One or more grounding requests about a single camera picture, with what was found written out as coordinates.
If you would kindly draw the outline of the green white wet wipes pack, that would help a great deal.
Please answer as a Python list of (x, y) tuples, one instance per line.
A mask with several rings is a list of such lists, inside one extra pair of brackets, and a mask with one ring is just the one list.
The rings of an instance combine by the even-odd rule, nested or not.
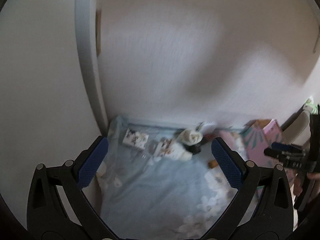
[(303, 111), (310, 114), (319, 115), (319, 104), (315, 103), (314, 98), (310, 96), (303, 105)]

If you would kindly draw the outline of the small brown cork piece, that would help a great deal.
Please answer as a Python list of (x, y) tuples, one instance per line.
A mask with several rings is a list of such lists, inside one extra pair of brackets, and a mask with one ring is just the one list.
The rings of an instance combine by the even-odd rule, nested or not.
[(218, 167), (218, 162), (216, 161), (216, 160), (212, 160), (212, 161), (209, 161), (208, 162), (208, 168), (209, 169), (214, 169), (214, 168), (216, 168), (216, 167)]

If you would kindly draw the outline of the cream rolled sock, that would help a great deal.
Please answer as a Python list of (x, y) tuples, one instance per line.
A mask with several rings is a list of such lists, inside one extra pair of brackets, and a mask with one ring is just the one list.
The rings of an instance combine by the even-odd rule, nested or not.
[(194, 129), (183, 130), (175, 139), (181, 150), (178, 161), (189, 161), (193, 155), (199, 154), (202, 139), (202, 133)]

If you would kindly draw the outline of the grey door frame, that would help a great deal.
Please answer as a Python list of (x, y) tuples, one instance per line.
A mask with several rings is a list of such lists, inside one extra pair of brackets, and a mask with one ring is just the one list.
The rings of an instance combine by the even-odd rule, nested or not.
[(82, 79), (102, 135), (108, 133), (108, 117), (101, 88), (96, 48), (97, 0), (75, 0), (75, 35)]

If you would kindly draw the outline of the light blue floral bedsheet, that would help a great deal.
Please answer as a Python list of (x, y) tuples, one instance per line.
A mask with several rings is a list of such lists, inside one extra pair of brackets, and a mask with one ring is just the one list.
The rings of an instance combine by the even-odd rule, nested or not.
[[(149, 135), (145, 150), (123, 144), (127, 129)], [(209, 145), (191, 160), (156, 159), (156, 144), (176, 130), (138, 126), (122, 117), (109, 127), (100, 216), (122, 239), (198, 239), (225, 211), (237, 190), (219, 167), (208, 168)]]

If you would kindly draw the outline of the white floral tissue pack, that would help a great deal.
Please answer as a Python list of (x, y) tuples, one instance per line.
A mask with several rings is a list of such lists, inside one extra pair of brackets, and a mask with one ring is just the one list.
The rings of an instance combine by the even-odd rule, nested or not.
[(146, 148), (148, 139), (148, 134), (128, 128), (123, 138), (123, 144), (143, 151)]

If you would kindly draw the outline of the cardboard box with pink lining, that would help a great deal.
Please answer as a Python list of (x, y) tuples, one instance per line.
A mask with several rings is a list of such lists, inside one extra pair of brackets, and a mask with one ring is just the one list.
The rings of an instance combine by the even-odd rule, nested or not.
[(286, 143), (276, 120), (252, 120), (247, 123), (241, 136), (249, 160), (260, 167), (273, 168), (279, 163), (276, 159), (264, 155), (264, 149), (270, 147), (273, 142)]

